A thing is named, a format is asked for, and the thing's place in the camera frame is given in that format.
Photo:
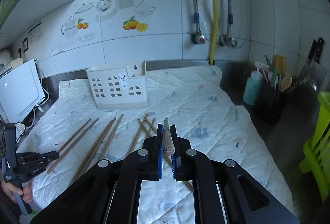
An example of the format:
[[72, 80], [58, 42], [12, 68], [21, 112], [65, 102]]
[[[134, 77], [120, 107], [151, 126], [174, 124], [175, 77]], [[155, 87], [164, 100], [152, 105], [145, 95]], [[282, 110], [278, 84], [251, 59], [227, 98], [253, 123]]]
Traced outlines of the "person left hand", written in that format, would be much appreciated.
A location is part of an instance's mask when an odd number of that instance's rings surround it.
[[16, 203], [14, 194], [20, 195], [27, 204], [30, 204], [32, 202], [30, 182], [26, 182], [25, 186], [22, 189], [20, 189], [17, 186], [13, 185], [12, 183], [6, 183], [2, 181], [1, 188], [4, 191], [4, 193], [9, 197], [9, 199], [14, 203]]

